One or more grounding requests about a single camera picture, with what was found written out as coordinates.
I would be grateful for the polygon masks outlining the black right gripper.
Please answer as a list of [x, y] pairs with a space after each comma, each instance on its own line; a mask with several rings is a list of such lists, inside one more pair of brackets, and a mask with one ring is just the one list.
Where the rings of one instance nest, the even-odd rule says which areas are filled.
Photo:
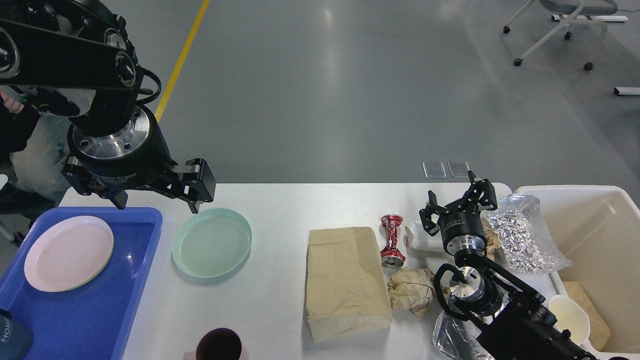
[[[430, 190], [425, 207], [418, 212], [423, 230], [431, 237], [440, 232], [443, 249], [451, 256], [463, 250], [485, 252], [488, 240], [483, 229], [482, 211], [498, 209], [494, 185], [487, 178], [477, 177], [471, 170], [467, 175], [470, 187], [462, 198], [452, 203], [453, 210], [439, 205], [435, 192]], [[434, 215], [438, 215], [435, 222], [432, 220]]]

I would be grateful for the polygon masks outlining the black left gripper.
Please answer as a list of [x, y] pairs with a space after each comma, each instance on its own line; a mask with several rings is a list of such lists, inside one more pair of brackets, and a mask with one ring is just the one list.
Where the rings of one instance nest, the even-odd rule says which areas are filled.
[[217, 180], [204, 158], [177, 165], [153, 112], [134, 107], [121, 130], [90, 136], [72, 125], [67, 133], [70, 154], [62, 175], [83, 196], [96, 194], [125, 210], [128, 190], [145, 189], [165, 173], [170, 198], [186, 202], [192, 214], [214, 201]]

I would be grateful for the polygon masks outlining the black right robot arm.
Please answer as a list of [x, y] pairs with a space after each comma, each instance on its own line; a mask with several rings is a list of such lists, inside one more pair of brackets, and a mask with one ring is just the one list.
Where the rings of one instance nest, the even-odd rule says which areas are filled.
[[557, 318], [541, 293], [487, 257], [480, 215], [496, 210], [498, 200], [487, 178], [471, 170], [467, 174], [470, 187], [461, 198], [441, 206], [429, 191], [419, 210], [423, 230], [440, 234], [443, 250], [454, 260], [442, 264], [434, 277], [439, 284], [451, 273], [449, 294], [436, 293], [442, 310], [471, 322], [480, 332], [478, 344], [496, 360], [593, 360], [571, 340], [569, 330], [555, 328]]

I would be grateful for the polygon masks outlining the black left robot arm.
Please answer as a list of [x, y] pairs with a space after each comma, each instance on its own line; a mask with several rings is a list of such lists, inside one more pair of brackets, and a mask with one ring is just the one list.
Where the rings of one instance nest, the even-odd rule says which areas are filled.
[[162, 91], [138, 62], [126, 19], [98, 0], [1, 2], [1, 153], [27, 146], [45, 116], [70, 121], [61, 173], [80, 195], [124, 209], [127, 191], [180, 199], [196, 214], [217, 182], [203, 158], [180, 165], [147, 105]]

